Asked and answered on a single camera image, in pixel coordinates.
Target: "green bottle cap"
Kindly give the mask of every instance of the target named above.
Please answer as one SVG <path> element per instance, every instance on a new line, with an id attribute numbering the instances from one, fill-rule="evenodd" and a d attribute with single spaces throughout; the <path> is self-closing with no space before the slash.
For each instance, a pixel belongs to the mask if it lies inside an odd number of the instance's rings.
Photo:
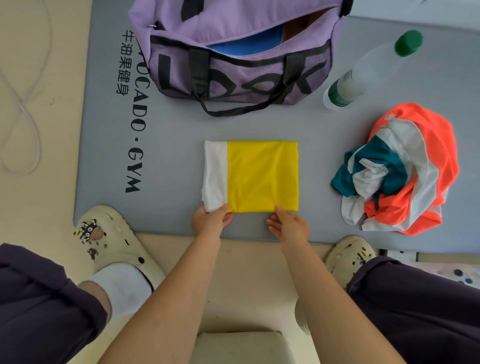
<path id="1" fill-rule="evenodd" d="M 418 30 L 409 30 L 395 42 L 395 53 L 400 57 L 408 57 L 420 48 L 422 40 L 423 36 Z"/>

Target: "plastic water bottle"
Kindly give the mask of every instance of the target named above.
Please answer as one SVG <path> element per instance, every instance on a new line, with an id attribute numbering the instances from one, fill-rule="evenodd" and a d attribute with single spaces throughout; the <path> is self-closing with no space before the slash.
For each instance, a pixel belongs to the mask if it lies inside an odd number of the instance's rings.
<path id="1" fill-rule="evenodd" d="M 420 48 L 422 39 L 418 30 L 409 30 L 395 43 L 372 49 L 325 91 L 325 106 L 332 111 L 339 110 L 381 85 L 395 73 L 405 57 Z"/>

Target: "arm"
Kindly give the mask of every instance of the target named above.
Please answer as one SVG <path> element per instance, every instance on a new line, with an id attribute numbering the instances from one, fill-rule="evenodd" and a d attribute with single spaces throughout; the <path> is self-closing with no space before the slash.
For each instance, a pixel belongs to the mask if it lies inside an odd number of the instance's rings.
<path id="1" fill-rule="evenodd" d="M 220 248 L 220 233 L 233 218 L 228 205 L 193 216 L 196 238 L 177 265 L 108 347 L 99 364 L 190 361 L 208 286 Z"/>
<path id="2" fill-rule="evenodd" d="M 277 206 L 267 220 L 282 242 L 318 358 L 323 364 L 405 364 L 394 347 L 335 281 L 307 239 L 310 227 Z"/>

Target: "white cable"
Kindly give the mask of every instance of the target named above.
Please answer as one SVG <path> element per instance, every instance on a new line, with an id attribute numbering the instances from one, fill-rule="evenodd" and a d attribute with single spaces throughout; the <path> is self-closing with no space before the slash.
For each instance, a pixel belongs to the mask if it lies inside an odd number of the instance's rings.
<path id="1" fill-rule="evenodd" d="M 50 13 L 48 12 L 48 9 L 47 9 L 47 7 L 44 3 L 44 0 L 38 0 L 38 1 L 42 5 L 42 8 L 45 12 L 46 20 L 47 20 L 47 23 L 48 23 L 48 31 L 49 31 L 49 34 L 48 34 L 48 50 L 47 50 L 47 54 L 45 55 L 44 62 L 42 64 L 42 67 L 40 68 L 40 72 L 38 73 L 37 78 L 32 83 L 32 85 L 28 88 L 28 90 L 26 92 L 26 95 L 23 99 L 17 94 L 17 92 L 15 91 L 15 88 L 13 87 L 13 85 L 11 84 L 11 82 L 9 81 L 7 76 L 5 76 L 5 73 L 3 72 L 3 70 L 0 68 L 0 79 L 1 79 L 1 81 L 5 84 L 5 86 L 9 90 L 12 98 L 14 98 L 15 101 L 17 102 L 18 107 L 20 109 L 20 112 L 25 114 L 25 116 L 26 116 L 28 122 L 30 123 L 30 125 L 32 126 L 32 129 L 33 129 L 33 132 L 34 132 L 35 145 L 36 145 L 35 160 L 29 168 L 27 168 L 26 170 L 21 171 L 21 172 L 16 172 L 16 171 L 13 171 L 10 168 L 8 168 L 7 165 L 5 164 L 4 160 L 3 160 L 3 152 L 4 152 L 4 149 L 5 149 L 5 144 L 7 143 L 7 140 L 12 135 L 12 132 L 15 128 L 15 125 L 18 122 L 18 119 L 20 118 L 20 115 L 18 115 L 16 118 L 14 118 L 12 120 L 5 137 L 2 140 L 0 140 L 0 161 L 1 161 L 1 165 L 2 165 L 3 170 L 6 171 L 7 173 L 10 173 L 10 174 L 13 174 L 13 175 L 19 176 L 19 177 L 25 176 L 25 175 L 33 172 L 37 168 L 37 166 L 40 162 L 40 158 L 41 158 L 41 144 L 40 144 L 40 137 L 38 135 L 38 128 L 35 124 L 35 121 L 34 121 L 32 115 L 30 114 L 30 112 L 27 109 L 27 104 L 30 101 L 30 97 L 32 96 L 33 92 L 35 91 L 38 83 L 40 82 L 40 79 L 42 78 L 43 73 L 45 71 L 45 68 L 47 67 L 48 60 L 50 59 L 50 53 L 51 53 L 51 50 L 52 50 L 52 42 L 53 42 L 53 30 L 52 30 L 52 23 L 51 23 L 51 20 L 50 20 Z"/>

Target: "bottle label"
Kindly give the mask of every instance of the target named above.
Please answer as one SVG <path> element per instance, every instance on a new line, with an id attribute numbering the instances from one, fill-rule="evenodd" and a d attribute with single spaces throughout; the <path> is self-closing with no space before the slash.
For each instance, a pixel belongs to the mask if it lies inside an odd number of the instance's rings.
<path id="1" fill-rule="evenodd" d="M 360 95 L 349 92 L 349 84 L 351 83 L 352 70 L 346 72 L 342 77 L 334 82 L 328 89 L 328 98 L 339 107 L 347 106 L 355 101 Z"/>

